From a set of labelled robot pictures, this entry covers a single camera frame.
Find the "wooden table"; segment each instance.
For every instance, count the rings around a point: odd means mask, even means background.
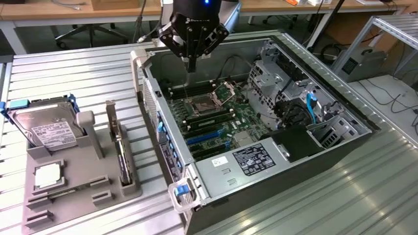
[[[65,25],[65,24],[98,24],[133,22],[140,12],[140,8],[93,11],[90,0],[84,0],[88,4],[81,6],[81,10],[73,10],[50,3],[50,0],[26,0],[25,4],[5,4],[0,13],[2,21],[0,21],[0,29],[6,37],[6,40],[15,54],[26,54],[23,45],[18,39],[14,28],[25,26],[45,26],[45,25]],[[407,0],[395,0],[397,3],[397,12],[404,10],[401,2]],[[65,2],[77,3],[80,0],[65,0]],[[240,16],[249,16],[249,23],[253,16],[268,15],[299,15],[315,14],[317,6],[304,5],[292,6],[283,0],[240,0]],[[355,0],[345,0],[340,12],[360,12],[360,11],[383,11],[385,6],[356,6]],[[324,26],[332,5],[323,5],[319,13],[324,13],[324,17],[317,25],[313,40]],[[160,1],[146,0],[144,8],[142,21],[158,19]]]

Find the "hard drive label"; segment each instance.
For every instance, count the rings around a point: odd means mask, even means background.
[[[260,143],[233,152],[232,155],[245,176],[250,176],[274,165]]]
[[[66,121],[33,127],[31,131],[46,148],[76,141]]]

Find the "circuit board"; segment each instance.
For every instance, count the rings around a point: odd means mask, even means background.
[[[242,143],[257,141],[260,136],[269,131],[258,119],[256,112],[245,102],[245,97],[241,95],[240,91],[233,88],[233,92],[234,95],[230,97],[229,89],[225,86],[218,85],[214,90],[216,98],[220,101],[226,100],[221,106],[214,105],[210,101],[208,101],[209,94],[190,96],[185,99],[168,100],[168,106],[178,125],[185,143],[188,143],[192,138],[206,135],[206,133],[188,138],[190,131],[182,124],[184,120],[221,110],[233,110],[233,116],[226,121],[205,127],[209,128],[212,133],[217,132],[217,134],[214,133],[216,137],[197,143],[188,144],[189,151],[196,161],[213,156],[213,154],[220,154],[221,152],[240,147]],[[194,100],[204,100],[204,103],[200,104],[200,109],[197,111],[197,105],[196,102],[193,102]],[[246,138],[244,141],[238,141],[237,136],[246,136]],[[218,146],[217,151],[209,152],[208,150],[214,149],[216,146]]]

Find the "hard drive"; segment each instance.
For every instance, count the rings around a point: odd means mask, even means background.
[[[55,151],[76,145],[84,130],[76,124],[78,108],[73,96],[11,101],[2,115],[25,135],[31,147]]]

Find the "slotted metal table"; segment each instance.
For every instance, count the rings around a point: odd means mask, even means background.
[[[285,34],[269,31],[376,123],[380,132],[328,171],[252,206],[198,234],[413,234],[418,232],[418,151],[365,99]],[[1,100],[47,98],[70,91],[96,128],[106,99],[128,129],[144,194],[35,234],[180,235],[182,224],[166,195],[161,169],[136,104],[129,51],[136,45],[15,56],[0,66]],[[18,235],[25,139],[0,118],[0,235]]]

